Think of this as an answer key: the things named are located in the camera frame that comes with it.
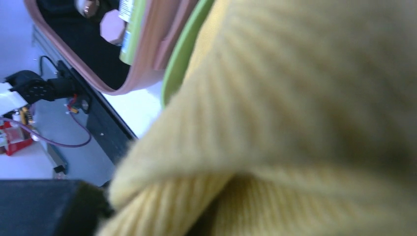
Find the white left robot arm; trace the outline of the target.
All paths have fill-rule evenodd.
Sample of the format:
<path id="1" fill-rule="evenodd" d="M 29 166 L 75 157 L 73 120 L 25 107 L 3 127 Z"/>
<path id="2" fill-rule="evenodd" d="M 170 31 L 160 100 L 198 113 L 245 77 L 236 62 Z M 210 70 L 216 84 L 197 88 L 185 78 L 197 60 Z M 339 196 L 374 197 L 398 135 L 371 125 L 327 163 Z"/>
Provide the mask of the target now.
<path id="1" fill-rule="evenodd" d="M 0 83 L 0 114 L 5 115 L 39 100 L 55 101 L 82 93 L 69 72 L 59 70 L 55 78 L 44 80 L 30 70 L 16 72 Z"/>

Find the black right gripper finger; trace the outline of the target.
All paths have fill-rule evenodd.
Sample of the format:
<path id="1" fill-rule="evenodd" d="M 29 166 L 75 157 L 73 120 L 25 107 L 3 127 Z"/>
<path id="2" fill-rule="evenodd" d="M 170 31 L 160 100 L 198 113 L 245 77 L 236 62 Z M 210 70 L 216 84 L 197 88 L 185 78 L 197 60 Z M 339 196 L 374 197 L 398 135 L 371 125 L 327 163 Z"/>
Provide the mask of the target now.
<path id="1" fill-rule="evenodd" d="M 82 180 L 0 182 L 2 236 L 92 236 L 113 212 L 105 189 Z"/>

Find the yellow packet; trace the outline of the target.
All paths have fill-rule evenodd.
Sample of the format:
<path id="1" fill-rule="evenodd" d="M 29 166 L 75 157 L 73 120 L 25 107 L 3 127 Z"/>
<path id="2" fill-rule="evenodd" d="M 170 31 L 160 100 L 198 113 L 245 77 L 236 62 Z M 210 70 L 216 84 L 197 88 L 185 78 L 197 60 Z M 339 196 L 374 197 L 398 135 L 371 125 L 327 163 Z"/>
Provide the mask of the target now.
<path id="1" fill-rule="evenodd" d="M 217 0 L 99 236 L 414 236 L 417 3 Z"/>

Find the green plastic tray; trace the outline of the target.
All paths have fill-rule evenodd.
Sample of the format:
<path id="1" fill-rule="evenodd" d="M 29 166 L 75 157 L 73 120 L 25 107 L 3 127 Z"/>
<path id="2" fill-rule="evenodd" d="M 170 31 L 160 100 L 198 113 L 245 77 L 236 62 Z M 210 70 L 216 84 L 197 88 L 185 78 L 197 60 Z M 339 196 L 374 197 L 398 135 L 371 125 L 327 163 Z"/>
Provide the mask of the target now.
<path id="1" fill-rule="evenodd" d="M 200 0 L 191 12 L 179 39 L 173 49 L 163 77 L 161 87 L 161 107 L 170 102 L 181 87 L 187 71 L 196 38 L 213 4 L 212 0 Z"/>

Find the pink hard-shell suitcase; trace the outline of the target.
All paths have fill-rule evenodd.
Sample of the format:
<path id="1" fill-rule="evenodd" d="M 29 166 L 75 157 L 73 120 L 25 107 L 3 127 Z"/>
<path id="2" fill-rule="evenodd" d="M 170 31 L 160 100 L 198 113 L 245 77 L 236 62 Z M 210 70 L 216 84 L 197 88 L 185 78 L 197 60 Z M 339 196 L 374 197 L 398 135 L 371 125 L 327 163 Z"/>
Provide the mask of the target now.
<path id="1" fill-rule="evenodd" d="M 74 0 L 27 0 L 35 26 L 60 55 L 96 90 L 121 95 L 163 80 L 168 61 L 199 0 L 147 0 L 139 42 L 131 65 L 119 58 L 121 44 L 100 35 L 100 22 L 120 0 L 100 0 L 91 18 L 83 17 Z"/>

